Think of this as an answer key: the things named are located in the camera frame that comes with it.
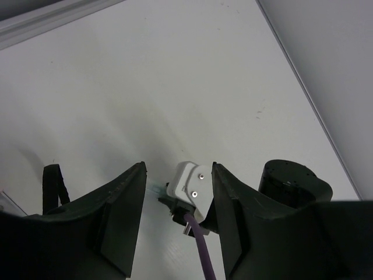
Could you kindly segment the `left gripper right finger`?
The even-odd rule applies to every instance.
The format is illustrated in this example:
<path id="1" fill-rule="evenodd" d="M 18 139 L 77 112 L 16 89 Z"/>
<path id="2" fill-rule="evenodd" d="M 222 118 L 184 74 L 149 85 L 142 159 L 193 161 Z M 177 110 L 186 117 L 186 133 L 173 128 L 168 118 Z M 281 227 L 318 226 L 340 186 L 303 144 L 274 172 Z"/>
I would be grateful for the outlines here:
<path id="1" fill-rule="evenodd" d="M 212 166 L 227 279 L 371 279 L 372 202 L 281 204 Z"/>

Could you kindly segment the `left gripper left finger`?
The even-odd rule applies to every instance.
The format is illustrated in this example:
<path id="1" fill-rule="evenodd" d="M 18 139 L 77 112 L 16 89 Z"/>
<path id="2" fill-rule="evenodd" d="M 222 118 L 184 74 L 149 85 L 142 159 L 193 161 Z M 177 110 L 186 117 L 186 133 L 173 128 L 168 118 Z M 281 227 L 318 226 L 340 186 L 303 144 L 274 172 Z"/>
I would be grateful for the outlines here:
<path id="1" fill-rule="evenodd" d="M 2 279 L 127 279 L 146 189 L 139 162 L 71 200 L 58 164 L 43 170 L 43 212 L 1 212 Z"/>

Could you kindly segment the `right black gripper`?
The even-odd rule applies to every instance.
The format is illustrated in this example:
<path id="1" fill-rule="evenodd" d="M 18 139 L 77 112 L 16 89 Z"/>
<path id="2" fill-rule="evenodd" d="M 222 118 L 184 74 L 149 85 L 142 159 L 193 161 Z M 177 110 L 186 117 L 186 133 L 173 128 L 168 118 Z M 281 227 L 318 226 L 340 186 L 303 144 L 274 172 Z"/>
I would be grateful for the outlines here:
<path id="1" fill-rule="evenodd" d="M 331 186 L 318 178 L 311 169 L 296 162 L 280 159 L 265 163 L 258 191 L 292 208 L 301 208 L 316 201 L 330 201 L 333 195 Z M 195 207 L 169 197 L 167 192 L 159 197 L 159 202 L 169 208 L 175 223 L 186 227 L 184 234 L 191 235 L 192 230 L 184 220 L 184 214 L 188 212 L 194 217 Z M 219 232 L 213 200 L 206 219 L 199 225 L 204 235 Z"/>

